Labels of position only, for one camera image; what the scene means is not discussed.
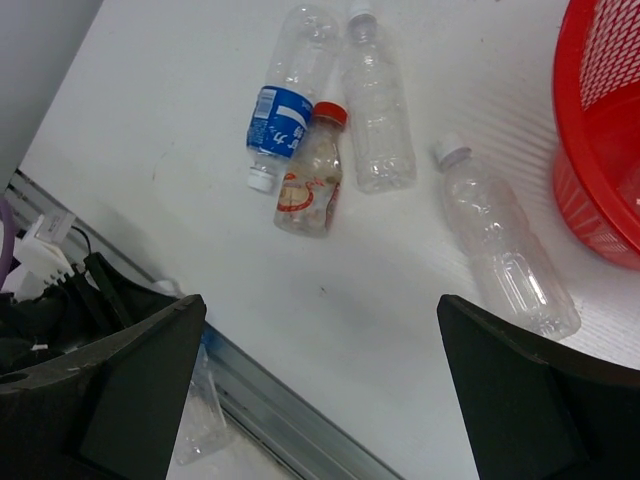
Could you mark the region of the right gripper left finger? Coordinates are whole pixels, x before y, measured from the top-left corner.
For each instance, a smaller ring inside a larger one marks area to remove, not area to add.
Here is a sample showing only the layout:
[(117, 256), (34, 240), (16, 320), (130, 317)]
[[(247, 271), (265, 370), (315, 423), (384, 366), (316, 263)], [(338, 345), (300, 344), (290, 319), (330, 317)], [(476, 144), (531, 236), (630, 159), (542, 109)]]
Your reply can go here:
[(199, 295), (1, 378), (4, 479), (163, 479), (206, 316)]

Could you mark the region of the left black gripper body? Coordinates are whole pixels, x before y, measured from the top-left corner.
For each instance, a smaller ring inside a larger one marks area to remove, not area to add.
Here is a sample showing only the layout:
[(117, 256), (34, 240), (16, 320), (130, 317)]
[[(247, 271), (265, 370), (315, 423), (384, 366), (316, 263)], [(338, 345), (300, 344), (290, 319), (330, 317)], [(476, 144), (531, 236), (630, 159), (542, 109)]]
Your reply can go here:
[(118, 272), (100, 253), (42, 295), (1, 296), (1, 368), (21, 370), (131, 327), (175, 302)]

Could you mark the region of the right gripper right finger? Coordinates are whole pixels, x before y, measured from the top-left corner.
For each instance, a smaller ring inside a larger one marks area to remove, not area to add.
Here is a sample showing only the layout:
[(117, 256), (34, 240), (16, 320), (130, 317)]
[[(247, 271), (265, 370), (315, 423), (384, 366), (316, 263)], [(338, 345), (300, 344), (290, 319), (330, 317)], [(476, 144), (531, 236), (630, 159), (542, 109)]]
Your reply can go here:
[(639, 373), (456, 295), (437, 318), (482, 479), (636, 479)]

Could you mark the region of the blue label bottle back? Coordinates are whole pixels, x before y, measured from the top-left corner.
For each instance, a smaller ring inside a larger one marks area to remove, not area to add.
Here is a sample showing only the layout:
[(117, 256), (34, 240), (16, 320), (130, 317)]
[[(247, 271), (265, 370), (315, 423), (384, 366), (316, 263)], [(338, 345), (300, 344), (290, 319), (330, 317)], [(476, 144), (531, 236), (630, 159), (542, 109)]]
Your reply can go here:
[(250, 188), (274, 190), (309, 128), (340, 41), (339, 24), (324, 8), (300, 5), (286, 16), (247, 129)]

